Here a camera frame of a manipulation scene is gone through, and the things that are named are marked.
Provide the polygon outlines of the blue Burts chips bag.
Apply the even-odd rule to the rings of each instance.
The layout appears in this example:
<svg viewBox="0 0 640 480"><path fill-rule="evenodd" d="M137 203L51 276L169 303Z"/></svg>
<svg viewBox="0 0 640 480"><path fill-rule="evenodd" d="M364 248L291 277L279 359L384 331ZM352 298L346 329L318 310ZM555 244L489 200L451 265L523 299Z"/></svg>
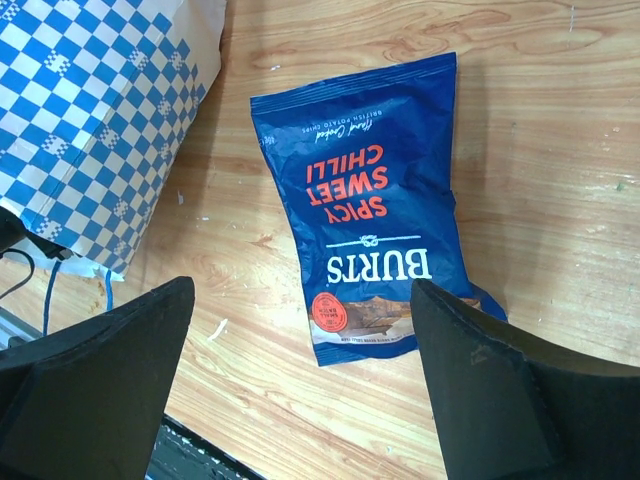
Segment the blue Burts chips bag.
<svg viewBox="0 0 640 480"><path fill-rule="evenodd" d="M506 316L470 281L460 245L451 186L457 66L449 52L250 101L321 366L413 351L417 279Z"/></svg>

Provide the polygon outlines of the blue checkered paper bag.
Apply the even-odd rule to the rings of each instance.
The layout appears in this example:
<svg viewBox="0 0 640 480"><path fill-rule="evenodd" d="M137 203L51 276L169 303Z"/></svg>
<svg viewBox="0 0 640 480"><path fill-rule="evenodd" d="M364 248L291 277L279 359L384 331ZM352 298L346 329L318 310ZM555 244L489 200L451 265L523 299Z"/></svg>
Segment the blue checkered paper bag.
<svg viewBox="0 0 640 480"><path fill-rule="evenodd" d="M2 252L125 278L221 68L223 1L1 5Z"/></svg>

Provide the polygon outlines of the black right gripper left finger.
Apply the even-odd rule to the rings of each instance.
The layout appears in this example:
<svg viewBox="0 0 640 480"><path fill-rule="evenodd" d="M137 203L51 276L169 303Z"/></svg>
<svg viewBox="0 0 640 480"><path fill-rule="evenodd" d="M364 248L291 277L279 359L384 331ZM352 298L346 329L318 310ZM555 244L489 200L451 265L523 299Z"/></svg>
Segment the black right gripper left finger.
<svg viewBox="0 0 640 480"><path fill-rule="evenodd" d="M2 478L144 478L194 303L181 276L2 351Z"/></svg>

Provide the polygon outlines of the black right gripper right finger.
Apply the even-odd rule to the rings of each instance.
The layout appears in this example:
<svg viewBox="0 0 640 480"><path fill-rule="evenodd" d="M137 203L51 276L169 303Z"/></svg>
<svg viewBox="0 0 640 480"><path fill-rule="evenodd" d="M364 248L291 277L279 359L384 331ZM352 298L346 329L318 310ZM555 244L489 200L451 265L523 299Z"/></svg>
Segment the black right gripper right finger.
<svg viewBox="0 0 640 480"><path fill-rule="evenodd" d="M411 311L451 479L635 479L639 371L500 321L436 284Z"/></svg>

